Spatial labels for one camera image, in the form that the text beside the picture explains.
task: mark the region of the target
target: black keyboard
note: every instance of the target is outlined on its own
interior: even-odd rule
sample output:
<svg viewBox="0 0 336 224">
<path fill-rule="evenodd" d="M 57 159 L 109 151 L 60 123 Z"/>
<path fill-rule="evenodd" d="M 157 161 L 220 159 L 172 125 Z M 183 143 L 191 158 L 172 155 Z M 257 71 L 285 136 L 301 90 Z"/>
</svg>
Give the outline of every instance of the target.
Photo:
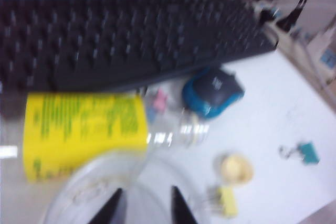
<svg viewBox="0 0 336 224">
<path fill-rule="evenodd" d="M 0 93 L 127 90 L 274 48 L 240 0 L 0 0 Z"/>
</svg>

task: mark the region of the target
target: computer mouse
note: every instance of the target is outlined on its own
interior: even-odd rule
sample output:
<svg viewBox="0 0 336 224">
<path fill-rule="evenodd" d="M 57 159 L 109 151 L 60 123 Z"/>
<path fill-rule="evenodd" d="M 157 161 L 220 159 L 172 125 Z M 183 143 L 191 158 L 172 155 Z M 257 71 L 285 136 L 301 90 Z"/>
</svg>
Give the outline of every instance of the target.
<svg viewBox="0 0 336 224">
<path fill-rule="evenodd" d="M 187 107 L 203 118 L 213 118 L 244 96 L 235 76 L 207 68 L 190 79 L 182 90 Z"/>
</svg>

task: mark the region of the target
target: cable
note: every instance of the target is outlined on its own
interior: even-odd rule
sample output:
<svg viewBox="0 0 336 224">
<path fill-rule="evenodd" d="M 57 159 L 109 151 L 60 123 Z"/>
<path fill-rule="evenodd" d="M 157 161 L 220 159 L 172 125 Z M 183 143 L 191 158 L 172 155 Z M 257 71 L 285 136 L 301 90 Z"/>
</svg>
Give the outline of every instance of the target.
<svg viewBox="0 0 336 224">
<path fill-rule="evenodd" d="M 275 4 L 275 7 L 281 9 L 292 9 L 294 8 L 294 4 Z M 330 3 L 309 3 L 304 6 L 305 9 L 325 9 L 325 10 L 332 10 L 336 12 L 336 4 Z"/>
<path fill-rule="evenodd" d="M 310 65 L 310 67 L 312 68 L 312 70 L 315 72 L 315 75 L 317 77 L 317 79 L 320 82 L 320 85 L 322 86 L 323 90 L 326 92 L 327 96 L 329 96 L 329 98 L 331 99 L 333 105 L 336 107 L 336 96 L 334 95 L 334 93 L 330 90 L 329 86 L 326 84 L 326 82 L 324 81 L 322 74 L 320 72 L 320 70 L 318 69 L 318 67 L 316 66 L 316 64 L 313 61 L 313 58 L 310 54 L 310 52 L 307 50 L 306 44 L 305 42 L 301 39 L 298 38 L 296 40 L 296 42 L 299 43 L 299 45 L 302 47 L 302 49 L 304 50 L 307 59 L 308 59 L 308 63 Z"/>
</svg>

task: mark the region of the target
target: plastic container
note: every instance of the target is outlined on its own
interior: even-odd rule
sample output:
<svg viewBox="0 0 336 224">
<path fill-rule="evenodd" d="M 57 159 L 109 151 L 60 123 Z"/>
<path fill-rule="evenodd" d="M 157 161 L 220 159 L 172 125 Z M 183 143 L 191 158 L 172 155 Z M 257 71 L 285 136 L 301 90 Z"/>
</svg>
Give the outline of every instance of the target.
<svg viewBox="0 0 336 224">
<path fill-rule="evenodd" d="M 149 158 L 111 152 L 78 170 L 50 205 L 43 224 L 88 223 L 118 188 L 127 196 L 126 224 L 171 224 L 171 186 L 183 193 L 199 224 L 209 224 L 205 202 L 184 170 L 162 153 Z"/>
</svg>

